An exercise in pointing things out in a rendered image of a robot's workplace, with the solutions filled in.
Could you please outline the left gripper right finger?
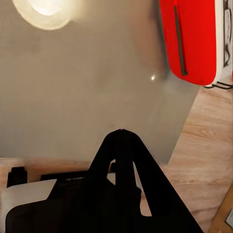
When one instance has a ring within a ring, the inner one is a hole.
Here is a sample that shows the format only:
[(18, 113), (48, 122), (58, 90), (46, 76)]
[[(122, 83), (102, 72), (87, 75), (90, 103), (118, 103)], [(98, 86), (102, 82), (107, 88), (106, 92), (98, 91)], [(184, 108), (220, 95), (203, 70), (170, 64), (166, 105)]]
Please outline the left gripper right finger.
[[(129, 233), (204, 233), (141, 138), (122, 129)], [(152, 216), (143, 216), (135, 163)]]

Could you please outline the radio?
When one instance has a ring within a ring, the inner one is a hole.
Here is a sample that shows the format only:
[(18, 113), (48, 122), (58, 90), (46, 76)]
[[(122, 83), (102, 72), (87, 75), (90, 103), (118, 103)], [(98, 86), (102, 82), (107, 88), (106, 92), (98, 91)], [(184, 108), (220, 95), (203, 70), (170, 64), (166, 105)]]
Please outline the radio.
[(233, 0), (159, 0), (170, 68), (205, 88), (233, 72)]

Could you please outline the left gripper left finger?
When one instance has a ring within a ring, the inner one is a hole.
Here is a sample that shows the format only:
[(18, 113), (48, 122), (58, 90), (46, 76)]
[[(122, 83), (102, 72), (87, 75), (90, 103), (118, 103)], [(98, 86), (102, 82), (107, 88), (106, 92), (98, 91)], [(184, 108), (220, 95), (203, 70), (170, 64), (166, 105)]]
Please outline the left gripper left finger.
[[(109, 166), (114, 159), (115, 215), (97, 216)], [(121, 129), (106, 135), (56, 233), (129, 233)]]

